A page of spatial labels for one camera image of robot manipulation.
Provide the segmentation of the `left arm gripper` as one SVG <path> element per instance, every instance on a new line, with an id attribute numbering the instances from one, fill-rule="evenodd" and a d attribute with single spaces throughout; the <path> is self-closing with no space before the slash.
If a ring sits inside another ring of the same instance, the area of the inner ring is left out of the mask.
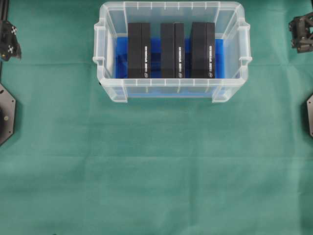
<path id="1" fill-rule="evenodd" d="M 9 61 L 11 57 L 22 58 L 21 46 L 17 40 L 18 29 L 7 20 L 0 21 L 0 60 Z"/>

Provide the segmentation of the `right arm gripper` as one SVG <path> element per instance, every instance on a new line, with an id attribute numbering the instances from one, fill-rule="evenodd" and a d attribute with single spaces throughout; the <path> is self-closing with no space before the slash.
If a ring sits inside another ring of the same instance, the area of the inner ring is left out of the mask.
<path id="1" fill-rule="evenodd" d="M 297 53 L 311 52 L 313 50 L 313 14 L 308 13 L 303 16 L 294 17 L 289 22 L 289 31 L 292 34 L 291 47 Z"/>

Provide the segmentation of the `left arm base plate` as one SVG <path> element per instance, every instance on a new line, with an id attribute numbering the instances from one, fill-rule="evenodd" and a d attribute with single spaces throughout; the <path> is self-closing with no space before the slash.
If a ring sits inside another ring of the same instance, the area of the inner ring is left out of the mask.
<path id="1" fill-rule="evenodd" d="M 0 144 L 14 134 L 16 100 L 11 93 L 0 85 Z"/>

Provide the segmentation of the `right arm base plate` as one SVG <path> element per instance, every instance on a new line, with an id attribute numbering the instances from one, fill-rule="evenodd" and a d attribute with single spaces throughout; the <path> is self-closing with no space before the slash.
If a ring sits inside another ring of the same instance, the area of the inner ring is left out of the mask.
<path id="1" fill-rule="evenodd" d="M 310 136 L 313 137 L 313 95 L 307 100 L 307 112 Z"/>

